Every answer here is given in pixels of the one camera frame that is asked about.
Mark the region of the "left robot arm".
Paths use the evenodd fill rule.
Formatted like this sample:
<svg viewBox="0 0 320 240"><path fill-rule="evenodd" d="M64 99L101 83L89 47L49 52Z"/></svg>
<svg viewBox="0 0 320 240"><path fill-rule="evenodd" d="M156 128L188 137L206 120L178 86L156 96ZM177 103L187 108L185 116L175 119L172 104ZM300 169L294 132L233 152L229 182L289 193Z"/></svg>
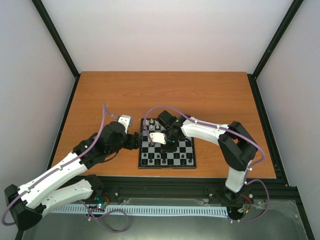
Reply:
<svg viewBox="0 0 320 240"><path fill-rule="evenodd" d="M63 160L37 178L20 186L7 186L4 190L7 208L1 218L2 224L15 225L18 230L25 231L56 208L89 198L95 202L101 200L104 187L96 175L70 186L63 187L63 184L97 164L112 160L121 149L138 149L142 134L130 134L128 127L125 122L112 121L81 141ZM5 221L7 213L11 214L13 222Z"/></svg>

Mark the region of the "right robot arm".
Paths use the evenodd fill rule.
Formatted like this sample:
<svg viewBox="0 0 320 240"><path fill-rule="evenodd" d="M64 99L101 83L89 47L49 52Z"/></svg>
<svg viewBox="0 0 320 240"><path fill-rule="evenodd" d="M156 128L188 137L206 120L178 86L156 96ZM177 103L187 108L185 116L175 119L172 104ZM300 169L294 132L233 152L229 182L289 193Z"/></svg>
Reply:
<svg viewBox="0 0 320 240"><path fill-rule="evenodd" d="M229 166L225 187L234 193L242 189L258 147L241 123L210 123L184 114L175 117L166 110L158 116L157 122L164 128L164 133L150 133L150 141L161 144L165 152L176 151L178 142L187 138L196 138L219 146Z"/></svg>

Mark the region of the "black and white chessboard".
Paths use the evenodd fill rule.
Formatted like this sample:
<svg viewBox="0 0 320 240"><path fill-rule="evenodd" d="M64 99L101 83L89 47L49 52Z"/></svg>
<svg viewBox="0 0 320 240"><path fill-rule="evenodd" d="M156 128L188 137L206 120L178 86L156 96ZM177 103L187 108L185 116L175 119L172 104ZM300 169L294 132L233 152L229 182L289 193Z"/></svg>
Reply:
<svg viewBox="0 0 320 240"><path fill-rule="evenodd" d="M143 133L143 137L141 146L139 148L138 168L195 169L197 167L195 143L192 137L187 137L185 140L179 141L177 151L161 153L161 144L151 144L148 140L148 135L145 128L148 129L149 133L165 132L165 129L155 119L141 119L140 130ZM186 158L187 153L192 153L193 164L188 163L189 159ZM162 165L162 159L166 159L167 165ZM181 165L180 159L186 159L186 165Z"/></svg>

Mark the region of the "black aluminium frame rail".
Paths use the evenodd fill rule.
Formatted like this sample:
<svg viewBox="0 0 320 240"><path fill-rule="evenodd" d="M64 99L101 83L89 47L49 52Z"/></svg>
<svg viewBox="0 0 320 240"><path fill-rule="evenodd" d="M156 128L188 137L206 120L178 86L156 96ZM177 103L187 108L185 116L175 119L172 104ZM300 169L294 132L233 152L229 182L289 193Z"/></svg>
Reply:
<svg viewBox="0 0 320 240"><path fill-rule="evenodd" d="M245 203L244 196L250 194L253 202L267 199L259 182L244 186L239 193L231 193L225 187L224 178L100 176L99 179L114 203L129 198L206 199L210 204L235 206Z"/></svg>

